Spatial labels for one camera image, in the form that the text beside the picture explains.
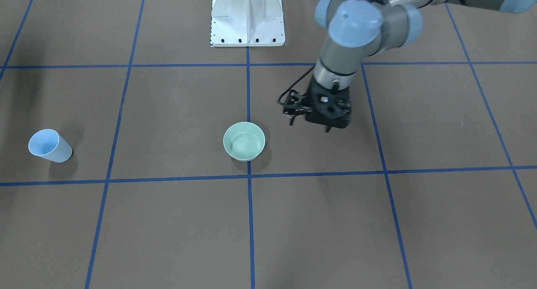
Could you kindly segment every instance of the mint green bowl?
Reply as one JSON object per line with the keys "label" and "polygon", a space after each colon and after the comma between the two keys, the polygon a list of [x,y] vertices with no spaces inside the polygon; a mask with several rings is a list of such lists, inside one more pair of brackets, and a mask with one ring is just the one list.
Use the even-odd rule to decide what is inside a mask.
{"label": "mint green bowl", "polygon": [[226,130],[224,149],[238,161],[254,160],[265,147],[263,130],[251,122],[239,122]]}

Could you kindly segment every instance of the gray floor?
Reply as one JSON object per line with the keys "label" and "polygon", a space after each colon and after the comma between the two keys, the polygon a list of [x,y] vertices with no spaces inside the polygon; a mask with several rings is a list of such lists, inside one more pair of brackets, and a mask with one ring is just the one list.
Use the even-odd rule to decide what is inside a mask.
{"label": "gray floor", "polygon": [[[0,287],[537,287],[537,8],[423,8],[325,134],[276,104],[317,2],[283,0],[283,47],[222,49],[211,0],[0,0]],[[251,164],[222,147],[245,120]],[[69,161],[28,152],[43,128]]]}

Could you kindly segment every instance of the light blue joint cap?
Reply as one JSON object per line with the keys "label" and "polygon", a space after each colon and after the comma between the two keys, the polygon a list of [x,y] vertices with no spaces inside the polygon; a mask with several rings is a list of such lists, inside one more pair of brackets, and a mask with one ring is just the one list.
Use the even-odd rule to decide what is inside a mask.
{"label": "light blue joint cap", "polygon": [[332,0],[320,0],[315,8],[315,20],[320,27],[328,29],[328,21],[326,20],[326,14],[328,13],[328,6]]}
{"label": "light blue joint cap", "polygon": [[505,0],[500,7],[500,12],[522,13],[530,9],[537,0]]}
{"label": "light blue joint cap", "polygon": [[362,47],[380,34],[382,22],[382,13],[374,4],[365,0],[346,0],[330,21],[328,35],[340,46]]}
{"label": "light blue joint cap", "polygon": [[407,40],[401,45],[402,47],[418,39],[423,29],[423,17],[415,6],[401,5],[401,7],[403,7],[408,17],[408,35]]}

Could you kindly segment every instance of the robotic arm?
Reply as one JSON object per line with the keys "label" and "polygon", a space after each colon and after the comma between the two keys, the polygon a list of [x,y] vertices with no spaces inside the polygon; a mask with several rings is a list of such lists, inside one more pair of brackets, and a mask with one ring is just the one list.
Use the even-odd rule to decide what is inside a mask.
{"label": "robotic arm", "polygon": [[[306,121],[345,128],[351,118],[349,85],[365,57],[402,47],[418,38],[422,16],[418,8],[429,4],[453,3],[474,8],[521,13],[537,0],[320,0],[315,10],[317,23],[328,35],[317,63],[299,78],[278,103],[290,125],[298,115]],[[293,87],[313,71],[307,92]]]}

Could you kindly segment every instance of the light blue cup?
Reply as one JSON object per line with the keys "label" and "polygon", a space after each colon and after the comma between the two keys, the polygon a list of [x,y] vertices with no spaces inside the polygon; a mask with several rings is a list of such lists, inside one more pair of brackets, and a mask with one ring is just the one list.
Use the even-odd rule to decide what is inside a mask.
{"label": "light blue cup", "polygon": [[232,125],[224,134],[224,149],[238,161],[254,160],[265,147],[263,130],[251,122]]}
{"label": "light blue cup", "polygon": [[35,133],[28,142],[32,155],[62,163],[73,154],[71,146],[55,130],[46,129]]}

